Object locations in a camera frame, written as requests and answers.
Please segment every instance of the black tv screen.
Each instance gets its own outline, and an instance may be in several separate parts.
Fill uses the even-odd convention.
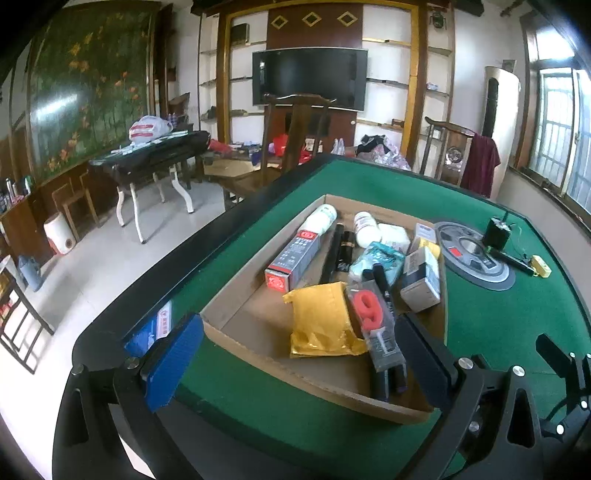
[[[334,106],[363,111],[368,51],[360,48],[282,48],[252,54],[252,103],[263,95],[315,93]]]

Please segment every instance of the flower painting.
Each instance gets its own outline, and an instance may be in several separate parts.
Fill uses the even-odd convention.
[[[148,113],[144,33],[154,15],[152,2],[64,8],[33,40],[28,94],[38,181],[128,142],[129,127]]]

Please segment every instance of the wooden frame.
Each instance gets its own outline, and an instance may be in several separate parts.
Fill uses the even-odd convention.
[[[272,4],[258,5],[235,12],[219,11],[217,29],[216,58],[216,104],[217,134],[222,142],[230,140],[230,28],[232,20],[265,10],[302,4],[333,3],[334,0],[287,0]],[[389,0],[342,0],[339,3],[382,5],[410,11],[411,14],[411,60],[407,96],[407,110],[404,118],[401,154],[410,155],[409,163],[414,161],[416,145],[421,129],[424,97],[427,82],[427,7],[422,2],[403,3]]]

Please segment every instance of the white pill bottle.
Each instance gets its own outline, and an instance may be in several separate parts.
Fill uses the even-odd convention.
[[[369,212],[359,212],[353,218],[353,224],[355,239],[361,248],[367,248],[371,242],[379,242],[382,239],[382,232]]]
[[[325,203],[320,205],[304,221],[299,230],[308,230],[309,232],[323,235],[328,231],[332,223],[336,220],[336,209],[332,205]]]

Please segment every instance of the diamond decoration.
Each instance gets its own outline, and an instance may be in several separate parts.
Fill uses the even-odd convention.
[[[306,25],[308,25],[309,27],[313,27],[314,25],[316,25],[320,20],[322,20],[322,18],[320,17],[319,14],[316,14],[314,12],[310,12],[309,14],[307,14],[304,18],[301,19],[302,22],[304,22]]]
[[[342,14],[340,17],[337,18],[339,22],[341,22],[345,27],[353,25],[358,18],[354,16],[351,12],[347,11]]]
[[[271,25],[273,25],[273,27],[275,27],[277,30],[279,30],[286,23],[287,23],[287,19],[283,15],[277,15],[275,17],[275,20],[273,20],[271,22]]]

